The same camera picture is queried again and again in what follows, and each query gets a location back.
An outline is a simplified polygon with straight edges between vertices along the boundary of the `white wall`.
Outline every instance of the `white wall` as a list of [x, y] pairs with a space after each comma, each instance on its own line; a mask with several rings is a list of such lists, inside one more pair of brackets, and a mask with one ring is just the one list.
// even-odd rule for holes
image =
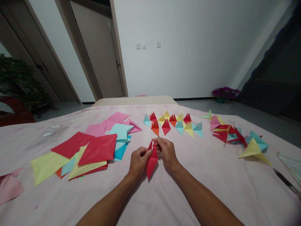
[[29, 0], [81, 102], [95, 101], [54, 0]]
[[[287, 7], [283, 2], [290, 1], [114, 0], [129, 96], [208, 97], [221, 86], [236, 88], [258, 37]], [[136, 43], [147, 49], [136, 50]]]

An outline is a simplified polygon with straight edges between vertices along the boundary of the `orange paper crane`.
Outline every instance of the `orange paper crane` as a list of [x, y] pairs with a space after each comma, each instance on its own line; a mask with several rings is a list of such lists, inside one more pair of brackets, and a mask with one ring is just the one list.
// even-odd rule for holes
[[158, 121], [156, 120], [154, 123], [151, 125], [151, 130], [158, 136], [159, 135], [159, 125]]
[[173, 127], [176, 127], [177, 120], [176, 120], [176, 116], [174, 114], [169, 118], [169, 122], [170, 122], [170, 124], [173, 125]]

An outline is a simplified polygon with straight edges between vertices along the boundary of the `door frame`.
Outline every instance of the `door frame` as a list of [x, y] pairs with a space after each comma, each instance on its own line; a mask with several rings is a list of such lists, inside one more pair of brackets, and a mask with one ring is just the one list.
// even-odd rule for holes
[[[75, 49], [75, 52], [78, 56], [78, 59], [82, 65], [82, 68], [84, 70], [85, 76], [88, 80], [88, 83], [91, 87], [91, 90], [93, 92], [93, 95], [95, 98], [102, 99], [102, 94], [101, 90], [98, 86], [89, 56], [86, 52], [85, 45], [83, 43], [80, 31], [78, 29], [71, 5], [69, 0], [55, 0], [55, 3], [59, 9], [59, 12], [62, 16], [62, 19], [64, 21], [65, 27], [67, 29], [67, 32], [69, 34], [69, 37], [71, 39], [71, 42], [73, 44], [73, 47]], [[115, 28], [115, 34], [116, 34], [116, 39], [117, 39], [117, 47], [118, 47], [118, 53], [119, 53], [119, 58], [120, 58], [120, 63], [121, 63], [121, 71], [119, 71], [120, 74], [120, 80], [121, 80], [121, 86], [122, 89], [125, 93], [125, 96], [128, 97], [128, 90], [126, 86], [126, 79], [124, 75], [124, 66], [123, 66], [123, 59], [122, 59], [122, 54], [121, 54], [121, 48], [120, 48], [120, 39], [119, 39], [119, 34], [118, 34], [118, 28], [117, 28], [117, 23], [116, 23], [116, 15], [115, 15], [115, 8], [114, 8], [114, 3], [112, 0], [110, 0], [111, 3], [111, 10], [112, 10], [112, 15], [113, 15], [113, 23], [114, 23], [114, 28]]]

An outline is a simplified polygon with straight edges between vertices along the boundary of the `gray floor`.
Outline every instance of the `gray floor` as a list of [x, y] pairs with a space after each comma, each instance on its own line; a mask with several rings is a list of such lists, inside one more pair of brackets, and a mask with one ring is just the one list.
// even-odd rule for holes
[[[188, 100], [177, 101], [177, 103], [201, 111], [208, 111], [211, 109], [215, 114], [237, 115], [301, 148], [301, 126], [241, 103], [228, 102], [219, 104], [214, 100]], [[62, 102], [56, 105], [56, 107], [59, 108], [59, 110], [49, 110], [42, 115], [42, 118], [36, 120], [43, 121], [67, 115], [91, 107], [91, 105], [79, 105], [77, 102]]]

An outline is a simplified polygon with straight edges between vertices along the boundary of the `door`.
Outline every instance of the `door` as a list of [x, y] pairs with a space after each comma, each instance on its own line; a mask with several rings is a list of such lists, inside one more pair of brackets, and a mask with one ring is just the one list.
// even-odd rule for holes
[[0, 10], [60, 101], [77, 101], [24, 0], [2, 0]]
[[70, 1], [103, 98], [124, 96], [107, 6], [89, 0]]

